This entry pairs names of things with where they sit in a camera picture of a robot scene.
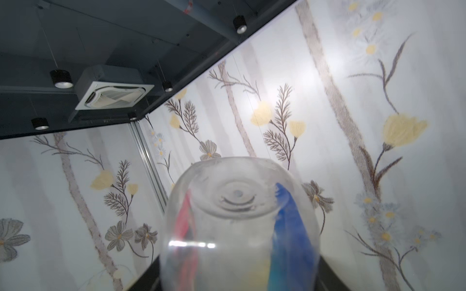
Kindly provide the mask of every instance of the ceiling beam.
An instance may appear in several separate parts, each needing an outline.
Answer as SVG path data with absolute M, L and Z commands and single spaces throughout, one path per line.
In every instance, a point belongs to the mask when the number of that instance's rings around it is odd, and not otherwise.
M 236 31 L 232 27 L 225 25 L 225 23 L 223 23 L 217 17 L 210 14 L 210 12 L 202 5 L 194 5 L 192 0 L 165 0 L 165 2 L 179 9 L 184 14 L 191 16 L 213 31 L 225 36 L 235 45 L 239 44 L 240 36 L 236 33 Z

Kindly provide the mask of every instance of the metal frame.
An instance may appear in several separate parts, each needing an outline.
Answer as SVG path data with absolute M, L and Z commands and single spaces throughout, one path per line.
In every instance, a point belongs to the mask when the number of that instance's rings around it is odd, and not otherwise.
M 160 204 L 160 208 L 162 212 L 165 213 L 165 208 L 168 202 L 167 193 L 160 181 L 160 177 L 158 175 L 157 169 L 155 168 L 154 160 L 151 157 L 151 153 L 148 150 L 147 143 L 144 139 L 143 132 L 141 130 L 141 126 L 139 122 L 130 122 L 130 129 L 133 133 L 134 139 L 137 144 L 137 149 L 139 150 L 139 154 L 141 155 L 141 159 L 143 160 L 143 164 L 146 167 L 147 174 L 149 175 L 149 179 L 151 181 L 152 187 L 157 195 L 158 202 Z

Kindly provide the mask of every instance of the red object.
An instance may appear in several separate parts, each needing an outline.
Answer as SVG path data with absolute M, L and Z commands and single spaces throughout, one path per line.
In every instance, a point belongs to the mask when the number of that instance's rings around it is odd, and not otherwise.
M 194 241 L 196 225 L 191 208 L 191 190 L 186 192 L 183 205 L 175 222 L 174 238 L 179 241 Z M 196 247 L 177 247 L 175 253 L 183 263 L 180 266 L 178 291 L 193 291 L 194 277 L 198 266 L 198 251 Z
M 188 7 L 183 11 L 184 14 L 189 14 L 192 10 L 192 0 L 188 1 Z

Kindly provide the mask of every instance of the painted branch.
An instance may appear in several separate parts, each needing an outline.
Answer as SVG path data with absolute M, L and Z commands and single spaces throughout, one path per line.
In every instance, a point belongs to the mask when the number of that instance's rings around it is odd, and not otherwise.
M 222 78 L 223 82 L 229 82 L 228 79 L 228 73 L 225 71 L 225 61 L 221 62 L 219 64 L 219 71 L 220 71 L 220 76 Z M 236 123 L 236 127 L 238 128 L 238 131 L 240 132 L 241 138 L 243 139 L 244 146 L 246 147 L 247 153 L 249 156 L 252 157 L 257 157 L 253 146 L 251 144 L 251 141 L 249 140 L 249 137 L 247 135 L 246 130 L 244 129 L 243 126 L 243 121 L 241 120 L 240 117 L 240 112 L 238 110 L 238 107 L 236 106 L 236 102 L 234 100 L 233 96 L 233 91 L 231 89 L 231 86 L 225 86 L 226 90 L 226 95 L 228 96 L 228 103 L 230 103 L 230 107 L 232 108 L 233 115 L 234 115 L 234 121 Z
M 59 150 L 65 148 L 65 142 L 63 141 L 64 138 L 60 136 L 60 133 L 54 133 L 54 138 L 56 142 L 56 146 Z M 65 173 L 65 177 L 68 181 L 69 185 L 69 192 L 71 197 L 73 198 L 76 206 L 78 208 L 79 213 L 81 214 L 82 219 L 86 223 L 89 233 L 92 237 L 92 241 L 94 242 L 95 248 L 99 255 L 100 262 L 104 265 L 106 271 L 113 277 L 113 273 L 117 270 L 115 263 L 113 262 L 112 258 L 109 256 L 107 247 L 105 246 L 102 235 L 97 227 L 96 221 L 92 216 L 89 208 L 87 207 L 86 201 L 84 201 L 84 197 L 81 195 L 81 192 L 78 187 L 78 183 L 76 182 L 75 174 L 73 169 L 71 168 L 71 160 L 69 155 L 60 155 L 62 159 L 62 168 L 63 172 Z M 123 285 L 120 279 L 113 278 L 113 288 L 115 291 L 122 291 Z
M 371 175 L 369 169 L 367 169 L 365 158 L 361 151 L 361 148 L 365 149 L 363 137 L 359 128 L 351 118 L 351 114 L 346 107 L 345 100 L 330 73 L 329 65 L 325 60 L 319 33 L 315 27 L 308 2 L 306 0 L 302 1 L 295 9 L 302 26 L 304 38 L 306 39 L 306 43 L 309 47 L 310 54 L 314 59 L 315 67 L 319 72 L 319 76 L 325 88 L 327 98 L 335 113 L 340 128 L 348 139 L 353 159 L 363 179 L 364 189 L 369 193 L 373 193 L 376 197 L 380 197 L 380 193 L 375 193 L 378 192 L 378 190 L 374 189 L 372 185 Z M 375 229 L 370 228 L 369 230 L 372 237 L 375 237 Z M 376 250 L 393 260 L 392 253 L 387 247 L 378 246 L 376 247 Z M 396 267 L 386 259 L 379 259 L 379 265 L 386 289 L 394 291 L 400 290 L 400 286 L 397 281 Z

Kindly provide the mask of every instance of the hanging wire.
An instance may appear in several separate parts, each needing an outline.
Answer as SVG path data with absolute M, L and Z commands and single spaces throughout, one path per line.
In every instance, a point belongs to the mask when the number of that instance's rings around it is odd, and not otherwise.
M 89 54 L 88 54 L 88 52 L 86 50 L 86 47 L 84 46 L 84 42 L 82 41 L 81 34 L 79 33 L 79 29 L 77 27 L 76 27 L 76 32 L 78 32 L 79 41 L 81 42 L 82 48 L 84 49 L 84 54 L 86 55 L 86 58 L 90 62 L 90 56 L 89 56 Z M 92 68 L 92 74 L 94 75 L 94 79 L 97 80 L 97 76 L 96 76 L 96 72 L 95 72 L 94 68 Z
M 75 9 L 72 9 L 72 8 L 70 8 L 70 7 L 66 7 L 66 6 L 63 6 L 63 5 L 61 5 L 61 4 L 55 3 L 55 2 L 53 2 L 53 1 L 51 1 L 51 0 L 47 0 L 47 3 L 49 3 L 49 4 L 51 4 L 51 5 L 55 5 L 55 6 L 57 6 L 57 7 L 63 8 L 63 9 L 67 9 L 67 10 L 69 10 L 69 11 L 73 11 L 73 12 L 78 13 L 78 14 L 81 14 L 81 15 L 85 15 L 85 16 L 90 17 L 90 18 L 93 18 L 93 19 L 97 19 L 97 20 L 99 20 L 99 21 L 103 21 L 103 22 L 109 23 L 109 24 L 114 25 L 114 26 L 116 26 L 116 27 L 119 27 L 119 28 L 122 28 L 122 29 L 125 29 L 125 30 L 129 30 L 129 31 L 132 31 L 132 32 L 137 33 L 137 34 L 140 34 L 140 35 L 144 35 L 144 36 L 149 37 L 149 38 L 151 38 L 151 39 L 157 39 L 157 40 L 159 40 L 159 41 L 162 41 L 162 42 L 164 42 L 164 43 L 166 43 L 166 44 L 170 44 L 170 45 L 172 45 L 172 46 L 177 46 L 177 47 L 179 46 L 179 45 L 176 44 L 176 43 L 163 40 L 163 39 L 158 38 L 158 37 L 155 37 L 155 36 L 153 36 L 153 35 L 145 34 L 145 33 L 143 33 L 143 32 L 134 30 L 134 29 L 129 28 L 129 27 L 124 27 L 124 26 L 122 26 L 122 25 L 119 25 L 119 24 L 117 24 L 117 23 L 114 23 L 114 22 L 105 20 L 105 19 L 103 19 L 103 18 L 99 18 L 99 17 L 96 17 L 96 16 L 92 16 L 92 15 L 90 15 L 90 14 L 87 14 L 87 13 L 84 13 L 84 12 L 81 12 L 81 11 L 78 11 L 78 10 L 75 10 Z M 193 49 L 190 49 L 189 47 L 185 47 L 185 46 L 179 46 L 179 47 L 181 47 L 181 48 L 183 48 L 183 49 L 185 49 L 185 50 L 187 50 L 187 51 L 190 51 L 190 52 L 192 52 L 192 53 L 199 54 L 199 55 L 201 55 L 201 56 L 207 57 L 205 54 L 203 54 L 203 53 L 201 53 L 201 52 L 198 52 L 198 51 L 195 51 L 195 50 L 193 50 Z
M 234 7 L 234 0 L 232 0 L 232 5 L 233 5 L 234 13 L 236 14 L 236 16 L 238 16 L 238 12 L 236 12 L 236 8 Z
M 55 65 L 58 68 L 57 61 L 56 61 L 55 56 L 54 56 L 54 52 L 52 52 L 52 48 L 50 47 L 50 43 L 48 42 L 47 34 L 45 33 L 44 25 L 42 24 L 42 20 L 41 20 L 41 17 L 39 15 L 39 8 L 37 8 L 36 14 L 37 14 L 37 19 L 39 19 L 39 22 L 41 24 L 42 32 L 44 33 L 45 41 L 47 42 L 48 49 L 50 50 L 50 53 L 52 54 L 52 58 L 54 59 Z
M 243 0 L 243 2 L 246 3 L 246 5 L 249 7 L 249 9 L 250 9 L 252 12 L 257 13 L 257 11 L 255 11 L 255 10 L 251 7 L 251 5 L 249 5 L 249 3 L 246 2 L 246 0 Z
M 160 68 L 160 71 L 162 72 L 162 76 L 164 77 L 164 81 L 167 81 L 167 80 L 165 79 L 164 72 L 163 72 L 163 70 L 162 70 L 162 67 L 160 66 L 160 62 L 158 61 L 158 59 L 157 59 L 157 63 L 158 63 L 158 67 Z
M 34 108 L 34 104 L 32 103 L 31 97 L 28 97 L 28 98 L 29 98 L 29 102 L 31 102 L 32 109 L 34 110 L 35 117 L 37 117 L 37 111 Z

